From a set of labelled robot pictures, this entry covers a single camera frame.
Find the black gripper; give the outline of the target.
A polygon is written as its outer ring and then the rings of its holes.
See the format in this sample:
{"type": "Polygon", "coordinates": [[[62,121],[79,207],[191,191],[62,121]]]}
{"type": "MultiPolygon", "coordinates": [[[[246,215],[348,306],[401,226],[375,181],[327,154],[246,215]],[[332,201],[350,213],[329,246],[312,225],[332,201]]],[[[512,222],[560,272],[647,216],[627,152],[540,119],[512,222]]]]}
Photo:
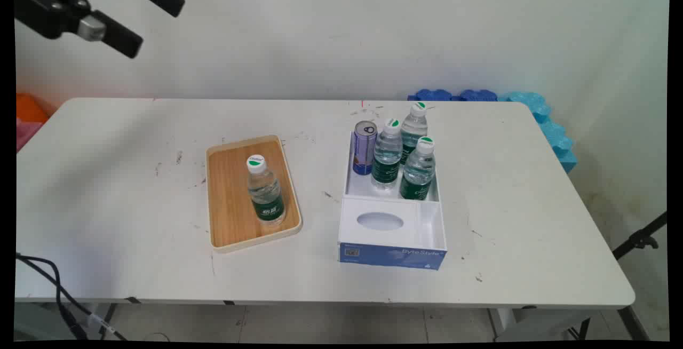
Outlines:
{"type": "MultiPolygon", "coordinates": [[[[173,17],[178,17],[185,0],[149,0],[173,17]]],[[[14,17],[39,33],[56,39],[63,33],[77,33],[86,41],[101,41],[120,54],[134,59],[143,38],[101,11],[90,13],[87,0],[14,0],[14,17]]]]}

